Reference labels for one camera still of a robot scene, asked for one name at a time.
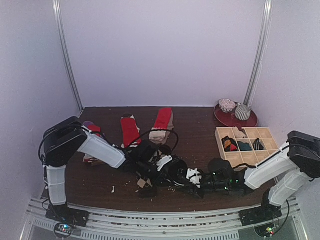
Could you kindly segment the brown argyle sock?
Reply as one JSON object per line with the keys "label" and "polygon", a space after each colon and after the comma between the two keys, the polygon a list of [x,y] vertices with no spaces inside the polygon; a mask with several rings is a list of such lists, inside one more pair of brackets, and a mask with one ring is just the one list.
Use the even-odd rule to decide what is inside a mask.
{"label": "brown argyle sock", "polygon": [[138,196],[141,199],[155,198],[158,196],[157,179],[160,174],[156,163],[160,160],[160,151],[156,150],[150,160],[141,160],[137,163],[138,169]]}

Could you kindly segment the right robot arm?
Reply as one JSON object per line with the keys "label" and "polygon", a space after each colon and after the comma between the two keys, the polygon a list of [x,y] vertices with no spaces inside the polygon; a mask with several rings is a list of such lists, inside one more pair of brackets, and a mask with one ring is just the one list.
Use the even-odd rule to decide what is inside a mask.
{"label": "right robot arm", "polygon": [[175,175],[194,195],[203,198],[205,191],[247,195],[285,174],[263,194],[261,206],[254,209],[258,219],[266,221],[305,183],[319,178],[320,139],[291,131],[279,150],[255,165],[242,163],[232,167],[229,161],[215,158],[209,162],[208,170],[204,173],[179,167]]}

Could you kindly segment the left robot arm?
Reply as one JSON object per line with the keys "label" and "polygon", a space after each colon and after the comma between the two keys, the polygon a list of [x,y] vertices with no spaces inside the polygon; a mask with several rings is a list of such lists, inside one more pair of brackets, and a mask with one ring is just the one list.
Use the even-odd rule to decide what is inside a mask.
{"label": "left robot arm", "polygon": [[71,209],[66,207],[65,172],[75,153],[89,155],[122,172],[138,172],[149,179],[156,178],[173,163],[174,158],[170,154],[160,157],[156,163],[151,162],[160,146],[141,140],[134,117],[123,117],[120,123],[124,138],[122,146],[112,144],[100,131],[86,127],[75,116],[44,133],[38,156],[45,169],[45,184],[53,206],[51,211],[61,222],[72,218]]}

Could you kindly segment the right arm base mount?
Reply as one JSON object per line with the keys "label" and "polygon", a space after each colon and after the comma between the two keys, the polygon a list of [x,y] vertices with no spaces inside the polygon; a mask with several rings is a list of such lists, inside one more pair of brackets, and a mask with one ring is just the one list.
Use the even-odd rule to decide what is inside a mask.
{"label": "right arm base mount", "polygon": [[255,225],[272,220],[274,217],[280,218],[282,211],[280,206],[274,206],[267,203],[263,203],[259,207],[241,210],[239,217],[242,226]]}

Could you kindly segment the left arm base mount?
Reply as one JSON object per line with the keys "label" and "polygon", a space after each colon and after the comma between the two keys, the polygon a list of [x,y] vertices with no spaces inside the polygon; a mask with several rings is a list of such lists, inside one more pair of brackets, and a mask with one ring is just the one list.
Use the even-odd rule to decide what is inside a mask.
{"label": "left arm base mount", "polygon": [[45,217],[72,226],[86,227],[89,219],[89,212],[70,208],[67,204],[52,205],[50,203],[46,210]]}

